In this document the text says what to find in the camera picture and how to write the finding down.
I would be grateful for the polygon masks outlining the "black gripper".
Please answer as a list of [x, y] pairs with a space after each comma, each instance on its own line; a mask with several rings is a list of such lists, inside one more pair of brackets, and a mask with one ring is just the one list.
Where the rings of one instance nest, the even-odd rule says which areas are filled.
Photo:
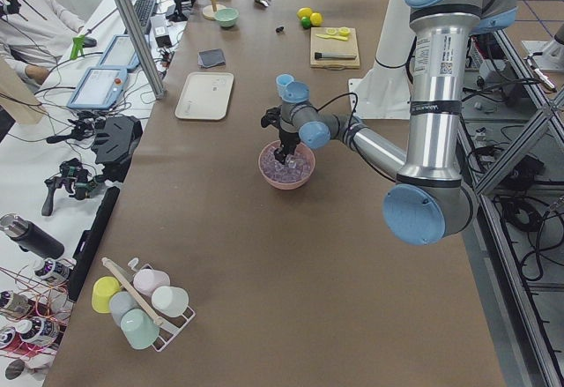
[[286, 162], [287, 154], [294, 154], [296, 146], [300, 143], [300, 137], [297, 131], [291, 131], [290, 128], [283, 128], [280, 107], [268, 108], [261, 117], [261, 127], [267, 128], [273, 126], [278, 130], [278, 139], [280, 147], [274, 151], [274, 158], [279, 163]]

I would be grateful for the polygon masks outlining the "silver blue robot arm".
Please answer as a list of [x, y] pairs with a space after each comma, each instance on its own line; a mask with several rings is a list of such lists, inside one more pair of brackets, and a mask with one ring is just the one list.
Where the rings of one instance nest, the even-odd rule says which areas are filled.
[[393, 178], [395, 185], [382, 206], [388, 228], [403, 242], [427, 245], [464, 230], [475, 216], [477, 199], [455, 166], [466, 47], [474, 34], [510, 26], [516, 0], [404, 3], [416, 37], [406, 149], [355, 115], [320, 114], [301, 82], [286, 88], [280, 105], [267, 110], [261, 124], [278, 130], [274, 155], [279, 162], [299, 144], [318, 149], [337, 139]]

